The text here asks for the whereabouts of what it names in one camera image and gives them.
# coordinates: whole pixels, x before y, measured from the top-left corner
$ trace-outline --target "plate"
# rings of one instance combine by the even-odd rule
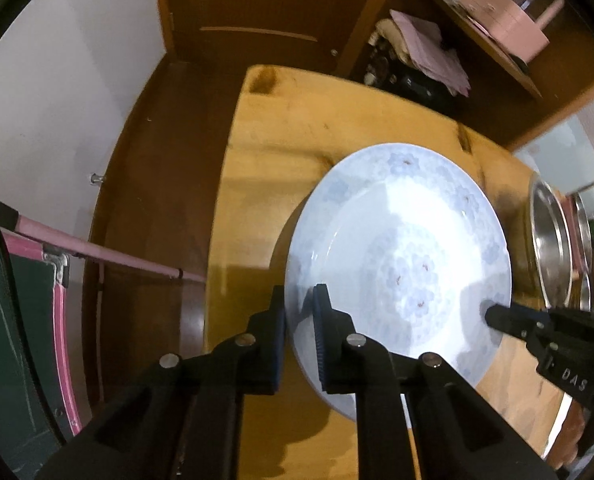
[[[353,395],[321,391],[309,288],[391,352],[439,353],[472,385],[501,335],[485,324],[510,304],[506,240],[486,196],[450,160],[411,144],[350,155],[317,185],[299,216],[285,276],[287,325],[303,373],[333,409],[355,420]]]

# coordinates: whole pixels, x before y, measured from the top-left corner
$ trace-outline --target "shelf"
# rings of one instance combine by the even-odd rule
[[[434,0],[453,22],[463,30],[472,41],[488,54],[508,75],[517,81],[530,95],[535,99],[541,99],[539,92],[533,80],[522,72],[519,67],[511,60],[500,46],[491,40],[486,34],[477,28],[468,18],[462,15],[458,9],[445,0]]]

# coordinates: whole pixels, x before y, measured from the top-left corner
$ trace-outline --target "metal bolt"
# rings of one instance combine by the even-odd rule
[[[433,352],[426,352],[425,354],[422,354],[421,360],[426,366],[430,366],[431,368],[437,368],[443,362],[442,358]]]
[[[366,344],[366,336],[363,334],[348,334],[348,336],[346,336],[346,342],[350,346],[360,348]]]
[[[105,181],[105,175],[98,175],[96,173],[90,175],[90,186],[101,186]]]
[[[176,354],[162,355],[159,359],[159,366],[162,368],[174,368],[179,364],[179,356]]]
[[[239,334],[235,337],[235,345],[237,346],[252,346],[255,344],[255,336],[249,333]]]

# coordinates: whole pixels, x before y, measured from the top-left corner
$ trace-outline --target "pink frame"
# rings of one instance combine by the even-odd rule
[[[22,256],[29,260],[43,261],[43,247],[40,243],[28,238],[16,236],[4,232],[4,239],[8,251],[16,256]],[[66,409],[68,423],[72,434],[76,435],[81,431],[81,419],[77,410],[72,378],[70,376],[70,361],[68,359],[68,342],[66,339],[66,288],[61,283],[55,283],[52,303],[52,333],[54,336],[55,360],[57,363],[57,375],[61,398]]]

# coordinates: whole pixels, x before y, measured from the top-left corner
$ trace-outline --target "cabinet door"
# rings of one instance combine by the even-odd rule
[[[169,0],[187,60],[284,62],[328,72],[365,0]]]

